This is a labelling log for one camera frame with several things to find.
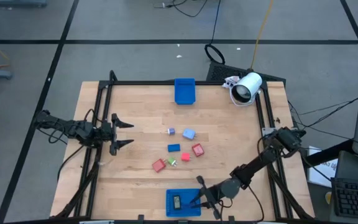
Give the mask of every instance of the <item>black cable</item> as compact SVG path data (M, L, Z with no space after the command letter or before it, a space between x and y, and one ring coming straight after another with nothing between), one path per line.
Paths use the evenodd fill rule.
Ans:
M39 123L39 124L37 125L37 127L35 127L35 128L38 129L38 127L39 127L41 124L45 124L45 123L48 123L48 122ZM58 124L60 124L60 126L61 126L61 127L63 128L63 130L64 130L64 125L62 125L62 123L58 123ZM46 133L45 131L42 131L41 129L38 129L38 130L39 130L42 134L45 134L45 135L49 136L48 142L49 142L50 144L55 144L55 143L58 142L58 141L61 141L62 143L67 144L67 142L65 142L65 141L62 140L63 132L61 133L61 135L60 135L59 137L53 136L53 134L56 132L57 129L54 130L51 134L48 134L48 133Z
M338 112L340 109L344 108L345 106L347 106L347 105L349 105L349 104L355 102L356 100L358 100L358 97L357 97L356 99L353 99L353 100L347 102L345 105L342 105L342 106L337 107L335 110L333 110L332 112L328 113L327 115L324 115L324 116L320 117L320 118L319 118L317 121L315 121L314 123L309 124L309 125L304 125L304 124L302 124L302 125L303 125L305 128L310 128L311 126L316 125L316 124L322 122L323 120L325 120L325 119L328 118L329 116L331 116L331 115L333 115L334 113Z
M187 0L185 0L185 1L183 1L183 2L181 2L181 3L179 3L179 4L175 4L176 6L180 6L181 4L183 4L183 3L185 3L185 2L187 2ZM155 5L156 4L162 4L162 7L156 7ZM173 5L174 5L174 3L172 2L172 4L168 4L167 6L165 6L165 4L167 4L167 3L165 3L165 2L156 2L156 3L154 3L153 4L153 8L155 8L155 9L165 9L165 8L170 8L170 7L173 7Z
M41 133L43 133L43 134L49 136L50 138L55 138L55 139L57 139L57 141L61 141L62 143L67 144L67 142L65 142L65 141L63 141L63 140L61 140L61 139L58 139L57 137L52 136L52 135L46 133L45 131L42 131L41 129L38 129L38 131L40 131Z
M88 118L88 115L90 114L90 112L92 111L93 113L93 117L92 118L96 118L97 121L103 122L102 120L100 120L97 115L94 113L93 109L89 109L88 112L86 112L85 117L84 117L84 121L86 121L86 119Z
M259 149L259 144L260 144L260 141L263 139L263 137L260 137L260 139L258 140L258 143L257 143L257 146L256 146L256 149L258 150L258 157L259 157L259 160L262 161L262 158L260 156L260 149Z
M189 14L187 14L187 13L181 11L179 8L177 8L177 6L179 6L179 5L181 5L181 4L185 3L185 2L187 2L187 0L184 0L183 2L181 2L181 3L179 3L179 4L175 4L175 1L176 1L176 0L173 0L173 1L172 1L172 5L169 5L169 6L167 6L167 7L172 7L172 6L173 6L177 11L179 11L180 13L182 13L182 14L185 15L185 16L188 16L188 17L196 17L196 16L198 16L198 14L203 10L203 8L204 8L204 6L205 6L205 4L206 4L206 2L207 2L208 0L205 0L203 6L200 8L200 10L199 10L199 11L197 12L197 14L195 14L194 16L189 15Z
M212 42L214 41L214 37L215 37L215 29L216 29L216 23L218 21L218 15L219 15L219 8L221 7L221 0L219 0L219 3L218 3L218 8L216 9L216 16L215 16L215 23L214 23L214 30L213 30L213 33L212 33L212 38L211 38L211 42L209 44L206 44L204 46L204 51L206 53L206 56L212 61L212 62L215 62L215 63L220 63L222 65L224 65L226 63L225 59L224 59L224 56L222 54L222 52L220 50L218 50L218 48L216 48L215 46L212 45ZM215 51L215 53L221 58L222 62L218 62L217 60L215 60L211 54L208 52L208 48L211 48L212 50Z
M312 127L307 127L307 128L313 129L313 130L315 130L315 131L318 131L318 132L321 132L321 133L324 133L324 134L329 134L329 135L336 136L336 137L339 137L339 138L343 138L343 139L347 139L347 140L352 140L352 141L358 143L358 141L356 141L356 140L354 140L354 139L352 139L352 138L348 138L348 137L345 137L345 136L340 136L340 135L334 134L334 133L329 133L329 132L327 132L327 131L318 130L318 129L312 128Z
M264 208L262 207L262 204L259 200L259 198L256 196L255 192L252 190L251 185L248 186L249 190L251 191L251 193L254 195L256 201L258 201L259 207L260 207L260 211L262 212L262 218L260 220L257 220L255 222L261 222L265 219L265 212L264 212Z
M221 191L218 190L218 198L220 198ZM223 223L223 208L231 208L233 206L233 199L230 198L230 206L225 206L223 200L219 200L218 204L221 206L221 223Z
M299 115L306 115L306 114L314 113L314 112L317 112L317 111L322 111L322 110L330 109L330 108L333 108L334 106L339 106L339 105L342 105L342 104L348 103L348 102L350 102L350 100L344 101L344 102L342 102L342 103L337 103L337 104L332 105L332 106L327 106L327 107L324 107L324 108L320 108L320 109L317 109L317 110L313 110L313 111L309 111L309 112L305 112L305 113L300 113Z
M311 168L313 168L317 173L319 173L320 175L322 175L325 179L327 179L328 181L331 182L331 180L326 176L324 175L320 170L318 170L317 168L315 168L314 166L312 166L307 160L306 158L304 157L304 155L302 153L301 154L301 157L303 158L303 161L308 164Z
M296 108L292 105L292 103L289 100L287 100L287 101L291 105L291 108L295 111L295 113L296 113L296 115L297 115L297 117L299 119L299 122L304 126L304 124L303 124L303 122L301 120L301 117L299 116L298 111L296 110Z
M65 159L63 161L63 163L61 164L59 171L57 172L57 180L59 181L59 177L60 177L60 172L63 169L63 166L75 155L77 154L84 146L79 147L75 152L73 152L73 154L71 154L69 157L67 157L67 159Z

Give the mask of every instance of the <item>white paper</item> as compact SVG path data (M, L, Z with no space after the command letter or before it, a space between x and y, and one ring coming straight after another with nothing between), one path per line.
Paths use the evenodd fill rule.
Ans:
M313 146L309 146L309 155L313 155L314 153L319 152L320 150ZM324 162L318 166L315 166L316 169L318 169L320 172L322 172L324 175L326 175L328 178L335 177L336 172L336 166L338 164L338 159L333 159L328 162ZM321 174L319 174L317 171L315 171L313 168L308 169L308 182L313 184L322 185L325 187L331 188L331 182L325 179Z

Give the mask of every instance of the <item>floor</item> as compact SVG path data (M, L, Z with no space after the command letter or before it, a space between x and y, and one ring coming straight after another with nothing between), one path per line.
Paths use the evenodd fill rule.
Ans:
M0 49L14 72L11 80L0 80L0 206L19 154L28 148L24 143L30 143L5 222L50 213L65 146L49 144L39 132L25 141L36 107L72 118L81 82L105 80L111 69L119 80L205 80L209 67L203 47L218 0L208 1L196 18L153 8L160 0L47 2L40 9L0 8ZM195 14L202 3L189 1L181 9ZM216 46L227 65L249 67L268 5L222 0L215 39L224 43ZM288 99L299 113L358 96L358 0L275 1L262 39L271 41L259 46L254 69L286 78ZM351 104L316 128L351 138L357 107ZM303 138L306 146L322 149L342 140L313 130ZM326 220L327 189L310 184L310 191L316 216Z

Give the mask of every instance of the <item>blue container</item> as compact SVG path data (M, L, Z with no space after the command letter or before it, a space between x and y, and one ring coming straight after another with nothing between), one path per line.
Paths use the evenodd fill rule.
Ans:
M194 78L175 79L175 102L179 105L192 105L196 101L196 80Z
M201 208L192 208L191 206L200 204L200 199L195 203L190 204L198 195L199 189L168 189L166 199L167 217L197 217L201 216ZM173 196L180 197L180 210L175 210L173 207Z

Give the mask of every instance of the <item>white camera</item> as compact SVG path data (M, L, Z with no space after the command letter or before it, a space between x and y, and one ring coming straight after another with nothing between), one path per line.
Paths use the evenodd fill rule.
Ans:
M246 106L254 102L256 94L262 84L262 78L258 73L250 72L240 79L231 89L230 97L237 106Z

